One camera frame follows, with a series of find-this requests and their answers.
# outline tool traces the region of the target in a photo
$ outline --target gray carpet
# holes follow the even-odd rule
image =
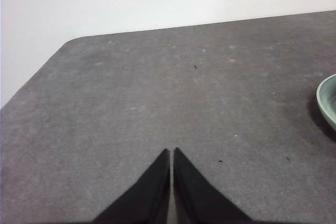
[[[67,42],[1,110],[2,223],[92,220],[176,146],[253,219],[336,223],[335,43],[336,12]]]

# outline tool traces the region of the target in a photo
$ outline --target white wall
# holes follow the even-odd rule
[[[336,9],[336,0],[1,1],[1,105],[76,37]]]

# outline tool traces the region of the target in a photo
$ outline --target bowl rim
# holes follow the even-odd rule
[[[322,86],[327,82],[329,81],[330,79],[332,78],[335,78],[336,77],[336,73],[335,74],[332,74],[331,76],[325,78],[318,86],[317,90],[316,90],[316,98],[317,98],[317,103],[320,107],[320,109],[322,110],[323,114],[325,114],[326,117],[328,117],[328,119],[334,123],[336,123],[336,121],[334,121],[331,116],[328,114],[328,112],[326,111],[322,101],[321,101],[321,97],[320,97],[320,91],[321,91],[321,88]]]

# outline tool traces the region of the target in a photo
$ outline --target bowl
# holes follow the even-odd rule
[[[327,77],[320,83],[316,96],[324,118],[336,131],[336,74]]]

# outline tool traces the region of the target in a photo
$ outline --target wall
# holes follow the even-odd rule
[[[1,105],[76,37],[336,9],[336,0],[2,0]]]

